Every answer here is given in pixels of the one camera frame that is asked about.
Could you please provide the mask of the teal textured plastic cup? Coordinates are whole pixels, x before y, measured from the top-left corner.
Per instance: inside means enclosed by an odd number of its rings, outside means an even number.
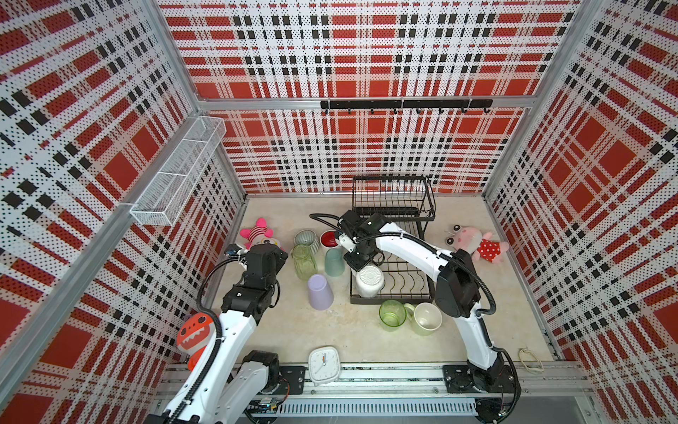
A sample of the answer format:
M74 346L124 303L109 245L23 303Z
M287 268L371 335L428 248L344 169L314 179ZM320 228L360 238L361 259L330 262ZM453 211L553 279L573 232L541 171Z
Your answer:
M329 277L340 277L345 270L344 254L342 249L333 248L325 255L325 272Z

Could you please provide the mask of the white ceramic mug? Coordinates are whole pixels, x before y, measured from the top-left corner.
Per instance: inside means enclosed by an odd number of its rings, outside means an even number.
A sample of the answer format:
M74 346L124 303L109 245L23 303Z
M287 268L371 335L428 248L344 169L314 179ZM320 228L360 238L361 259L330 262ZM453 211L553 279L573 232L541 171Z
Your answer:
M375 298L385 286L385 277L382 270L374 264L355 272L358 295L364 299Z

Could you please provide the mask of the lilac plastic cup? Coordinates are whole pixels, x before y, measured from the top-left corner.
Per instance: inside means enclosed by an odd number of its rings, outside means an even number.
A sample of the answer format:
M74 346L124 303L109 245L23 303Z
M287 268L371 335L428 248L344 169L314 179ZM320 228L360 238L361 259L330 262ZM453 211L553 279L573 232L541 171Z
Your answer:
M321 274L312 275L307 282L310 306L319 311L329 309L334 302L334 293L326 277Z

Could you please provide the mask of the green transparent glass mug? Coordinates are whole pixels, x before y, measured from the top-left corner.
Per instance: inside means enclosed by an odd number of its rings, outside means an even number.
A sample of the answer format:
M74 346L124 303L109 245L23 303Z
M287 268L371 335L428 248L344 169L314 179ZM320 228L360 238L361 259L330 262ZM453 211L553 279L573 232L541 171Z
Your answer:
M398 330L407 320L406 308L397 300L385 300L380 306L379 318L383 330Z

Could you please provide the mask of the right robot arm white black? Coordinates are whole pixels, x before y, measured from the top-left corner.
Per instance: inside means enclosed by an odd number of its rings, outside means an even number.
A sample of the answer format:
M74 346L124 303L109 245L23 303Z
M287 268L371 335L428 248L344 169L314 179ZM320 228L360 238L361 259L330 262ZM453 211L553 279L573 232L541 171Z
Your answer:
M434 280L434 304L452 318L464 342L471 387L490 392L508 379L513 391L521 392L515 363L492 341L484 321L496 312L496 301L467 252L431 245L378 213L361 217L350 210L337 225L335 236L352 270L363 270L374 264L374 256L386 253Z

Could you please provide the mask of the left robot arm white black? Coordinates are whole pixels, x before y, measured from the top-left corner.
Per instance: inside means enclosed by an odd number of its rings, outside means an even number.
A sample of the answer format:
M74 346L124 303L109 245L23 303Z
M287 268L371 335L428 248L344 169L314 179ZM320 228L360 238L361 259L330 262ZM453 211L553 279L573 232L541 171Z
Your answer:
M197 310L212 320L215 333L182 388L162 413L148 415L146 423L235 423L256 395L278 385L280 364L275 353L252 351L238 374L231 373L263 314L272 307L273 297L280 294L276 276L288 254L270 244L230 245L229 249L232 254L204 278L196 300ZM202 304L202 298L215 272L231 263L243 266L244 271L216 314Z

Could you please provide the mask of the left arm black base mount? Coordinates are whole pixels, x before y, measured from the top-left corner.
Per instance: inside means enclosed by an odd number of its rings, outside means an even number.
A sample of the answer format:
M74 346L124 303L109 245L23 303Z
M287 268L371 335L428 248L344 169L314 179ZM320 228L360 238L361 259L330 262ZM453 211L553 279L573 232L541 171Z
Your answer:
M276 384L263 394L272 394L278 397L285 395L301 395L305 388L305 366L282 366L279 370Z

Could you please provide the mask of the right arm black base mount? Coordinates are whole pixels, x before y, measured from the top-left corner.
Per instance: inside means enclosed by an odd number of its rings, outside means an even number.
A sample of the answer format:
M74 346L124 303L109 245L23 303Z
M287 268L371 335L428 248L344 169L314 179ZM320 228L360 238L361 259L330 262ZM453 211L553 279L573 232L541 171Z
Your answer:
M442 367L442 373L448 393L522 394L520 383L507 364L494 373L494 380L491 379L491 375L482 370L472 369L468 364L445 365Z

